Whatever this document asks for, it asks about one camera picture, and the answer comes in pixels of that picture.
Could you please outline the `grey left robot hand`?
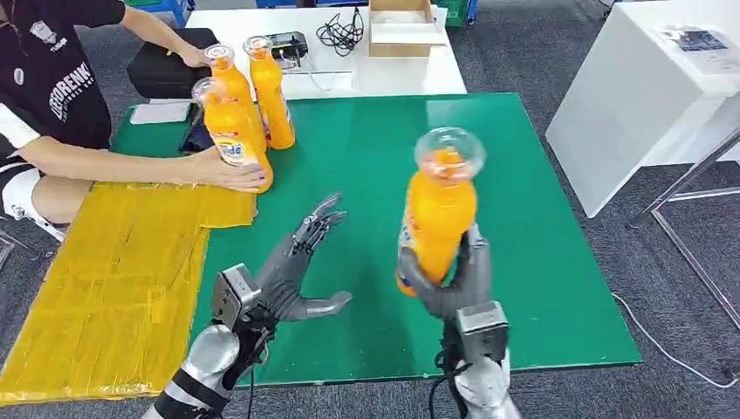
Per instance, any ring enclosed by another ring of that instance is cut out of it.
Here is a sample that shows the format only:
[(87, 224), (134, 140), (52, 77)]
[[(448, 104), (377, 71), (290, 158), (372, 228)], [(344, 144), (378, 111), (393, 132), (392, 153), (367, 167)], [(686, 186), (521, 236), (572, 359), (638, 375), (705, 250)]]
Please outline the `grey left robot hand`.
[(325, 197), (273, 248), (257, 274), (262, 301), (279, 321), (295, 322), (339, 313), (351, 301), (348, 291), (335, 292), (329, 298), (308, 298), (300, 294), (305, 274), (318, 245), (329, 230), (345, 218), (345, 210), (333, 207), (341, 194)]

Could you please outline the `person's right hand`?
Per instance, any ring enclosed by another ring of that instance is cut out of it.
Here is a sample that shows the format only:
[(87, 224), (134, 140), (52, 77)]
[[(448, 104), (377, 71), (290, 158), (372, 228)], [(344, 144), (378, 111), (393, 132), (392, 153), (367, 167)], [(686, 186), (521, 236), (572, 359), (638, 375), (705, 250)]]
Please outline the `person's right hand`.
[(215, 147), (185, 158), (188, 181), (249, 193), (262, 193), (271, 186), (271, 173), (259, 163), (232, 166)]

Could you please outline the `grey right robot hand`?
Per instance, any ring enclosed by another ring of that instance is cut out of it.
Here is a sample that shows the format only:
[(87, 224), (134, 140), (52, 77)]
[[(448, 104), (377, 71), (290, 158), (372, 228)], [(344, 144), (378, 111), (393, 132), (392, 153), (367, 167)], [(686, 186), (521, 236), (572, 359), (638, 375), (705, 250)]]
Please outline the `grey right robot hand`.
[(465, 231), (459, 247), (455, 275), (444, 287), (433, 284), (412, 249), (403, 247), (400, 251), (400, 275), (409, 282), (427, 312), (445, 321), (453, 321), (461, 308), (491, 300), (490, 245), (477, 223)]

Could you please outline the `person's left hand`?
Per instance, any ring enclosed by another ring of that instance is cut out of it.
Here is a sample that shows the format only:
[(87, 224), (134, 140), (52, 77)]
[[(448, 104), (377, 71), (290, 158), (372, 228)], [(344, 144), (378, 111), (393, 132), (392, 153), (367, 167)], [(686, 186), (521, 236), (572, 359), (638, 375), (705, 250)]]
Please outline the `person's left hand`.
[(184, 43), (175, 48), (175, 53), (180, 57), (182, 62), (191, 68), (207, 67), (209, 60), (204, 56), (203, 50)]

